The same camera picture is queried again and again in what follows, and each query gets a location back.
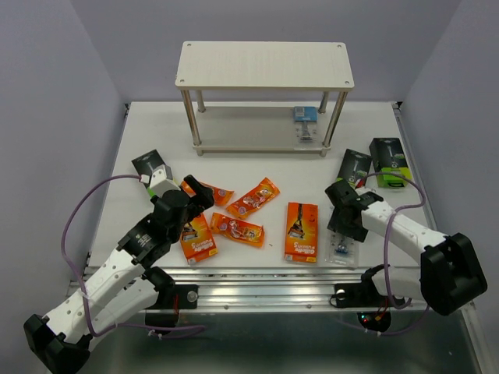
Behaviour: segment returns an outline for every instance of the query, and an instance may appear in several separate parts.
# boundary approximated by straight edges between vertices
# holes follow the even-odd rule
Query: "orange box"
[[[219,189],[217,187],[213,187],[212,185],[207,185],[206,183],[201,183],[205,187],[208,187],[213,191],[213,198],[215,200],[215,205],[218,206],[224,206],[228,201],[231,199],[232,195],[234,194],[234,191],[228,191],[227,189]],[[187,192],[190,195],[194,194],[193,189],[190,188],[190,186],[182,181],[180,183],[180,187]]]
[[[271,201],[279,192],[277,186],[269,178],[265,178],[257,187],[227,206],[227,211],[234,217],[244,220]]]
[[[210,228],[214,234],[224,235],[226,238],[236,242],[246,243],[255,247],[261,247],[264,244],[264,227],[251,224],[250,222],[213,213]]]
[[[204,214],[184,226],[180,235],[180,245],[188,264],[198,263],[218,253]]]
[[[302,263],[317,262],[319,207],[289,203],[284,258]]]

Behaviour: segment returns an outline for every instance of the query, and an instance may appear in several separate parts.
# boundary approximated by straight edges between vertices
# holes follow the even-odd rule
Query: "metal pole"
[[[197,100],[197,110],[200,111],[201,113],[204,113],[206,111],[206,107],[204,106],[202,91],[196,91],[196,100]]]
[[[340,113],[342,112],[347,94],[348,92],[340,92],[338,94],[338,99],[336,99],[336,105],[334,106],[333,114],[331,116],[331,120],[329,121],[329,126],[327,127],[326,136],[322,142],[322,145],[325,147],[329,147],[331,145],[331,138],[333,137],[334,129],[336,129],[336,125],[338,124]]]
[[[190,93],[188,90],[180,91],[184,105],[186,107],[187,119],[189,120],[190,132],[193,134],[193,143],[195,146],[201,145],[200,132],[197,129],[196,116],[194,114],[193,102],[190,100]]]
[[[329,100],[329,91],[324,91],[322,93],[322,100],[320,101],[319,113],[324,114],[326,112],[326,106],[328,100]]]

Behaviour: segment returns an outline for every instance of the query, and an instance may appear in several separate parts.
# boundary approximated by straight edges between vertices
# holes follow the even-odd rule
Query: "wall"
[[[463,0],[402,105],[437,226],[475,246],[489,283],[477,298],[499,351],[499,2]]]
[[[0,12],[0,366],[44,372],[23,322],[64,298],[60,235],[77,200],[111,171],[122,99],[67,0]],[[103,194],[80,214],[69,253],[83,269]]]
[[[448,25],[459,0],[71,0],[126,100],[180,99],[183,41],[343,41],[356,100],[399,101]],[[206,99],[320,99],[208,92]]]

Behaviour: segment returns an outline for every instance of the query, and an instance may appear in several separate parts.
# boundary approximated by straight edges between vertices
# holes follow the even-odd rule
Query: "black box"
[[[368,154],[347,149],[345,151],[345,156],[343,156],[342,166],[340,167],[340,172],[338,173],[336,181],[345,179],[355,188],[355,183],[369,173],[371,161],[371,156]]]
[[[374,138],[369,146],[373,158],[374,171],[400,174],[412,179],[399,138]],[[380,187],[405,187],[407,182],[394,175],[377,175]]]
[[[164,165],[166,169],[166,176],[168,177],[168,179],[173,180],[172,168],[170,168],[163,161],[157,150],[152,150],[136,158],[135,160],[132,160],[132,164],[139,175],[148,175],[149,177],[152,176],[154,169],[159,168],[161,165]],[[149,196],[154,196],[154,192],[149,189],[149,184],[146,184],[145,186],[147,188],[147,191],[149,192]]]

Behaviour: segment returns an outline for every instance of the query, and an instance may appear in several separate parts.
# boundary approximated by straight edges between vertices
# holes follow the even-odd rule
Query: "orange snack bag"
[[[204,214],[184,225],[180,236],[180,245],[188,264],[198,263],[202,259],[207,259],[218,253]]]
[[[256,226],[255,224],[236,220],[223,214],[213,213],[210,228],[214,234],[224,235],[226,238],[236,242],[246,243],[255,247],[261,247],[264,244],[265,231],[263,226]]]
[[[247,218],[279,194],[279,189],[269,178],[245,194],[241,199],[227,206],[227,211],[239,219]]]
[[[289,261],[317,262],[319,208],[313,204],[288,204],[284,257]]]
[[[228,191],[226,189],[218,189],[217,187],[213,187],[212,185],[207,185],[206,183],[201,183],[201,184],[204,185],[205,187],[210,188],[213,191],[213,198],[215,200],[215,205],[218,206],[224,206],[226,203],[228,203],[228,201],[231,199],[232,195],[234,194],[234,191]],[[189,193],[190,195],[194,194],[193,189],[191,189],[189,185],[184,181],[180,183],[180,187],[182,187],[182,189],[185,192]]]

